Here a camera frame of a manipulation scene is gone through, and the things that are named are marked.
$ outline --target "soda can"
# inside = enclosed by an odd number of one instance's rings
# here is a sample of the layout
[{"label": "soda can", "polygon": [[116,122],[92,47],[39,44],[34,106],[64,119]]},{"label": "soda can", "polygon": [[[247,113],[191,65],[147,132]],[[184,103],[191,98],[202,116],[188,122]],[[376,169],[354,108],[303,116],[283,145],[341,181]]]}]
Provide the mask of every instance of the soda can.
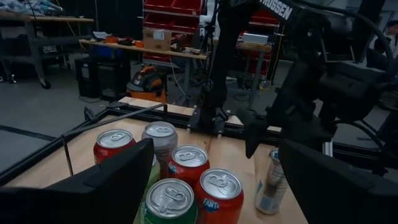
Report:
[{"label": "soda can", "polygon": [[135,145],[136,141],[129,131],[114,129],[105,131],[97,138],[94,145],[95,164],[102,163],[105,159],[114,156],[122,150]]},{"label": "soda can", "polygon": [[[154,160],[152,161],[152,169],[150,170],[149,180],[147,187],[145,188],[144,195],[142,196],[141,204],[145,203],[145,199],[147,197],[149,189],[159,181],[160,178],[160,164],[156,159],[156,155],[154,155]],[[134,219],[134,223],[141,223],[141,213],[137,212],[136,217]]]},{"label": "soda can", "polygon": [[265,184],[260,180],[257,187],[254,204],[256,208],[265,214],[273,215],[279,211],[280,203],[289,186],[279,162],[278,149],[269,153],[271,163],[269,165]]},{"label": "soda can", "polygon": [[142,224],[194,224],[197,205],[192,188],[182,180],[164,179],[153,185],[141,206]]},{"label": "soda can", "polygon": [[185,181],[193,189],[201,174],[210,168],[207,153],[194,145],[182,145],[173,149],[169,159],[169,178]]},{"label": "soda can", "polygon": [[242,183],[232,172],[219,168],[204,171],[195,186],[195,196],[197,224],[238,223],[244,196]]},{"label": "soda can", "polygon": [[155,121],[145,127],[141,136],[154,140],[154,151],[160,163],[160,179],[167,178],[167,162],[171,151],[177,147],[178,136],[175,127],[167,122]]}]

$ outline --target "red soda can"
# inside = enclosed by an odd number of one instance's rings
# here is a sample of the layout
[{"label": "red soda can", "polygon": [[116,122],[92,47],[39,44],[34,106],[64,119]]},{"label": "red soda can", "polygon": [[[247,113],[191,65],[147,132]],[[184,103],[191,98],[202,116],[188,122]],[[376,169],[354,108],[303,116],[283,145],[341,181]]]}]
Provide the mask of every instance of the red soda can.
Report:
[{"label": "red soda can", "polygon": [[94,145],[95,164],[102,163],[105,159],[128,149],[135,143],[132,134],[123,129],[114,129],[100,134]]},{"label": "red soda can", "polygon": [[204,149],[194,145],[182,145],[173,149],[168,167],[168,178],[183,180],[194,189],[201,174],[210,168],[210,163]]},{"label": "red soda can", "polygon": [[208,169],[195,186],[197,224],[237,224],[243,206],[242,183],[224,169]]}]

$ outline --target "green soda can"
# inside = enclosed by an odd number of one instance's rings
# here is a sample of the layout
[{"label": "green soda can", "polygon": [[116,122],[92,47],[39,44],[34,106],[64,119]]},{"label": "green soda can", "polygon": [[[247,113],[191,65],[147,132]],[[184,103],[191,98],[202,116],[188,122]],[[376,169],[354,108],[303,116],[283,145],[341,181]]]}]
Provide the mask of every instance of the green soda can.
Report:
[{"label": "green soda can", "polygon": [[182,180],[154,184],[141,206],[142,224],[195,224],[197,205],[192,188]]},{"label": "green soda can", "polygon": [[[141,204],[145,203],[149,189],[160,179],[160,164],[154,155],[154,160],[152,161],[152,169],[150,170],[150,176],[148,180],[147,187],[145,188],[144,195],[142,196]],[[134,219],[134,224],[141,223],[141,211],[137,211],[136,217]]]}]

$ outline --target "orange shop vacuum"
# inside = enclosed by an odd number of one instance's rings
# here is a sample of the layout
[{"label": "orange shop vacuum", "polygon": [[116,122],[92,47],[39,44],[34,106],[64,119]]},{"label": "orange shop vacuum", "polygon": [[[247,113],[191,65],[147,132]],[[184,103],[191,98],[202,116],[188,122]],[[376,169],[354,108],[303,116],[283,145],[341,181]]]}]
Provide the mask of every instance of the orange shop vacuum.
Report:
[{"label": "orange shop vacuum", "polygon": [[127,92],[133,98],[166,103],[166,79],[154,67],[144,67],[127,84]]}]

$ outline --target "concrete floor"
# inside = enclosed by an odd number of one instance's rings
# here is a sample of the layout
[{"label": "concrete floor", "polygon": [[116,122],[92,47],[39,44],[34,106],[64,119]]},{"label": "concrete floor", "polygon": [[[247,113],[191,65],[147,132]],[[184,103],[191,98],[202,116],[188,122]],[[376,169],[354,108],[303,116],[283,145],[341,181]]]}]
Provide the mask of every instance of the concrete floor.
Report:
[{"label": "concrete floor", "polygon": [[[274,88],[281,86],[290,63],[281,62],[275,76],[275,86],[267,91],[259,91],[254,99],[253,109],[264,112],[266,106],[274,101],[276,94]],[[87,103],[79,99],[77,82],[74,74],[67,70],[55,68],[49,76],[52,88],[44,90],[36,78],[30,80],[20,80],[18,84],[0,83],[0,125],[23,129],[40,133],[48,136],[57,137],[77,126],[83,120],[83,108],[91,108],[94,112],[99,112],[108,105],[107,101]],[[198,88],[190,90],[193,95],[200,91]],[[180,90],[174,83],[169,83],[168,102],[172,103],[176,96],[180,95]],[[236,101],[232,94],[228,95],[228,100],[224,108],[236,111],[239,107],[246,107],[247,102]],[[388,112],[374,108],[366,118],[366,121],[374,128],[379,129],[387,117]],[[371,141],[359,141],[357,138],[367,136],[360,130],[349,126],[339,128],[335,142],[352,144],[362,147],[376,147]],[[29,154],[44,146],[48,141],[30,138],[20,134],[0,131],[0,171],[7,169],[15,162],[23,159]]]}]

